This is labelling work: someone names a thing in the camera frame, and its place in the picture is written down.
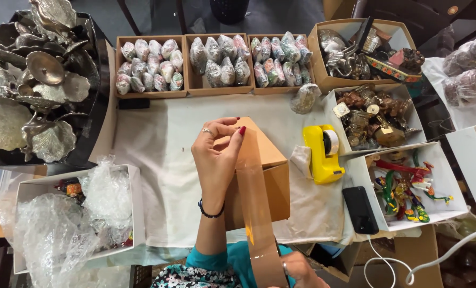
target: black bracelet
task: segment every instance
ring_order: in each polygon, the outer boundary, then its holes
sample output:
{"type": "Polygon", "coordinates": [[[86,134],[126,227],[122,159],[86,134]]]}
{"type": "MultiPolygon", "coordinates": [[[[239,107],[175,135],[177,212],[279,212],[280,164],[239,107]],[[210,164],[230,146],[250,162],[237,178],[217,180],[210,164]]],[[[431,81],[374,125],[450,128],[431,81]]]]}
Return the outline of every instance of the black bracelet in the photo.
{"type": "Polygon", "coordinates": [[[220,215],[222,215],[222,213],[224,213],[224,206],[226,205],[226,202],[224,201],[224,204],[222,204],[222,210],[216,214],[216,215],[209,215],[208,213],[204,212],[204,209],[203,209],[203,199],[201,198],[201,200],[199,200],[199,208],[201,208],[201,213],[208,217],[208,218],[218,218],[220,217],[220,215]]]}

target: black phone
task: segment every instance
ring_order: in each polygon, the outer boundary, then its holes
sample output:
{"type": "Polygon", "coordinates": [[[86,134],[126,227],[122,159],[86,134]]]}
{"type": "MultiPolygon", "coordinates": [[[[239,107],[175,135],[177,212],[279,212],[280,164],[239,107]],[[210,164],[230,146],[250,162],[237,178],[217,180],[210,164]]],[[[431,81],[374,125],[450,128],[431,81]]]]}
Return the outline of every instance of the black phone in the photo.
{"type": "Polygon", "coordinates": [[[345,188],[343,189],[343,197],[355,232],[370,235],[378,233],[377,221],[364,187],[345,188]]]}

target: power cord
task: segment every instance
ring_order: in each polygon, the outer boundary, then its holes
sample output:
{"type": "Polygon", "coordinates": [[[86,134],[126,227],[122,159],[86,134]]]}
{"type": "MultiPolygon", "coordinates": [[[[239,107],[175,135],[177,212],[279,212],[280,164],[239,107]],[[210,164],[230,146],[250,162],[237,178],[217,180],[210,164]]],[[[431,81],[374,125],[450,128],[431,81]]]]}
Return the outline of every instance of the power cord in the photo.
{"type": "Polygon", "coordinates": [[[412,284],[414,284],[414,273],[415,272],[418,272],[419,270],[421,270],[423,268],[428,268],[430,266],[437,265],[437,264],[443,262],[444,260],[448,259],[460,247],[462,247],[463,245],[465,245],[467,242],[471,241],[472,239],[475,239],[476,238],[476,232],[474,232],[471,235],[469,235],[469,236],[465,237],[464,239],[460,240],[457,244],[455,244],[453,247],[451,247],[451,249],[448,250],[448,252],[446,252],[446,254],[442,255],[441,258],[436,259],[436,260],[434,260],[430,263],[419,265],[414,269],[410,269],[410,267],[407,264],[405,264],[403,261],[400,261],[398,259],[384,258],[384,257],[380,256],[380,254],[378,254],[376,252],[375,248],[373,248],[373,244],[371,243],[371,237],[369,235],[366,235],[366,236],[368,238],[369,245],[371,245],[371,248],[373,249],[373,252],[375,252],[375,254],[378,255],[378,258],[371,258],[366,262],[366,264],[364,264],[364,278],[366,279],[366,282],[368,283],[369,287],[374,288],[368,281],[368,277],[366,276],[366,268],[367,268],[368,264],[371,261],[383,260],[385,263],[387,263],[389,265],[389,268],[391,268],[391,271],[393,272],[394,280],[393,280],[393,284],[390,288],[394,288],[394,286],[396,284],[396,274],[395,274],[395,271],[394,271],[393,267],[389,264],[389,262],[387,260],[400,263],[400,264],[404,265],[405,267],[407,267],[409,272],[408,272],[407,278],[405,278],[405,283],[407,283],[407,285],[412,285],[412,284]]]}

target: hand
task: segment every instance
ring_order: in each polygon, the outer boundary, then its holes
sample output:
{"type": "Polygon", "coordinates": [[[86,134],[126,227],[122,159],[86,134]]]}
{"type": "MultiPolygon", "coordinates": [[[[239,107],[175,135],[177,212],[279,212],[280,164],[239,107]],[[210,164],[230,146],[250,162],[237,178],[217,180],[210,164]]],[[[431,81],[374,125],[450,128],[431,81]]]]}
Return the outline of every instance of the hand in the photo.
{"type": "Polygon", "coordinates": [[[211,133],[201,129],[192,145],[192,155],[196,162],[197,173],[203,192],[203,209],[210,215],[220,212],[224,203],[227,187],[235,173],[236,159],[240,151],[246,127],[229,127],[239,118],[220,118],[204,123],[211,133]],[[231,136],[228,141],[214,144],[214,141],[231,136]]]}
{"type": "Polygon", "coordinates": [[[281,256],[280,260],[286,263],[288,275],[295,279],[295,286],[293,288],[330,288],[311,269],[302,253],[291,252],[281,256]]]}

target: yellow tape dispenser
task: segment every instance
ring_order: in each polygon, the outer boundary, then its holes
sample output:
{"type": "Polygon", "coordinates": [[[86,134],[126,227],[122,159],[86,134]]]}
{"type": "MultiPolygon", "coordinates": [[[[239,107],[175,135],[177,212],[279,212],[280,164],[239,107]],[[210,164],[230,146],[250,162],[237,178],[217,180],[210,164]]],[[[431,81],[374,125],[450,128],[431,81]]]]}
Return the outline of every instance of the yellow tape dispenser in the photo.
{"type": "Polygon", "coordinates": [[[331,183],[344,174],[339,167],[339,139],[332,125],[307,126],[302,131],[304,142],[311,148],[311,170],[316,184],[331,183]]]}

